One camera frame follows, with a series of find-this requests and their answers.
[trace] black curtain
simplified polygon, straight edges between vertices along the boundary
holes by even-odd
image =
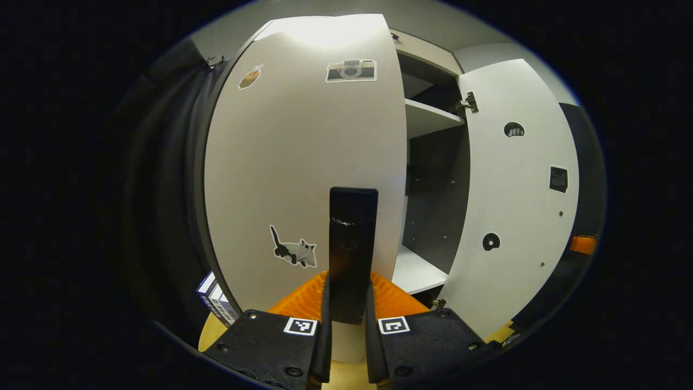
[[[208,314],[195,290],[210,269],[190,218],[186,154],[226,65],[210,65],[191,40],[177,44],[130,88],[101,140],[105,166],[117,167],[100,178],[102,218],[113,222],[102,245],[146,317],[192,346]]]

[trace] black square sticker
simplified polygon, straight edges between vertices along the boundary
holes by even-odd
[[[284,328],[285,333],[300,334],[301,336],[313,336],[317,328],[317,320],[289,318]]]
[[[409,332],[409,325],[404,317],[379,319],[378,325],[380,326],[380,333],[382,334]]]

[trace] orange object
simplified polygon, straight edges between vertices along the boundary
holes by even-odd
[[[322,292],[327,271],[322,271],[302,286],[285,296],[269,310],[270,313],[300,319],[320,321],[322,315]],[[409,316],[424,313],[428,308],[394,283],[371,272],[373,296],[376,304],[376,319]]]
[[[371,272],[373,299],[376,301],[376,319],[425,313],[428,308],[397,287],[393,282]]]
[[[570,243],[570,250],[591,255],[597,246],[597,238],[589,236],[575,236]]]
[[[320,321],[322,316],[322,292],[327,271],[313,276],[308,282],[285,296],[269,310],[270,313]]]

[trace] hand sticker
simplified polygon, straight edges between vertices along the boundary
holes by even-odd
[[[248,88],[249,86],[253,85],[255,83],[255,80],[260,77],[260,69],[262,69],[262,66],[264,64],[256,65],[253,70],[251,70],[248,74],[243,77],[243,79],[240,81],[238,84],[238,89],[239,90],[244,90],[245,88]]]

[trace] cabinet shelf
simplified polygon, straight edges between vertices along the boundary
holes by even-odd
[[[398,36],[396,40],[392,41],[397,54],[414,58],[452,77],[462,74],[462,70],[451,52],[401,31],[390,29],[390,32]]]
[[[407,294],[416,294],[445,283],[448,274],[425,261],[404,245],[399,246],[392,282]]]
[[[430,105],[404,99],[407,113],[407,138],[465,124],[464,119]]]

